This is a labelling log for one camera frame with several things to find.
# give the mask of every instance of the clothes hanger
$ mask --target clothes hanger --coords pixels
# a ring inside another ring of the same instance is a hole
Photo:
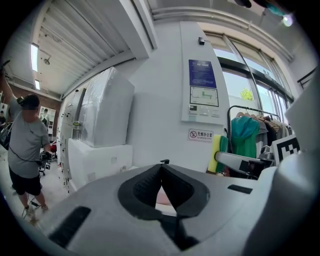
[[[243,112],[238,112],[238,114],[236,114],[236,118],[239,118],[239,117],[243,117],[245,114]]]
[[[244,113],[244,116],[251,118],[251,115],[249,114],[248,110],[245,109],[246,113]]]
[[[260,120],[257,116],[255,116],[254,114],[252,114],[251,117],[252,117],[254,120],[261,121],[261,120]]]

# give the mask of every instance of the yellow object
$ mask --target yellow object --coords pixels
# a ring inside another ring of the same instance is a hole
[[[213,135],[213,140],[212,140],[212,154],[211,154],[211,159],[209,162],[208,166],[208,171],[215,173],[217,164],[218,162],[215,160],[215,154],[220,151],[220,140],[221,140],[221,135],[215,134]]]

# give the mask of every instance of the black cap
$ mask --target black cap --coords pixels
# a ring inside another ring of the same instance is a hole
[[[39,104],[39,98],[35,94],[27,95],[20,103],[23,110],[35,110],[39,106]]]

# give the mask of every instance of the bag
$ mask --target bag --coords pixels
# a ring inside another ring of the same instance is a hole
[[[6,150],[9,150],[9,143],[11,138],[11,128],[13,123],[9,122],[7,123],[3,130],[0,132],[0,144],[3,146]]]

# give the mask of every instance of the teal garment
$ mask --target teal garment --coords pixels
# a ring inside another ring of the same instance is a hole
[[[256,158],[256,137],[259,122],[252,117],[236,117],[231,121],[231,143],[233,153],[239,156]]]
[[[285,12],[283,12],[282,10],[280,10],[278,7],[274,6],[271,3],[267,3],[266,7],[269,9],[270,12],[272,12],[275,15],[278,15],[278,16],[286,15]]]
[[[220,151],[221,152],[227,152],[228,149],[228,138],[225,136],[221,136],[220,139]],[[225,168],[225,165],[223,163],[218,162],[215,168],[216,173],[221,173]]]

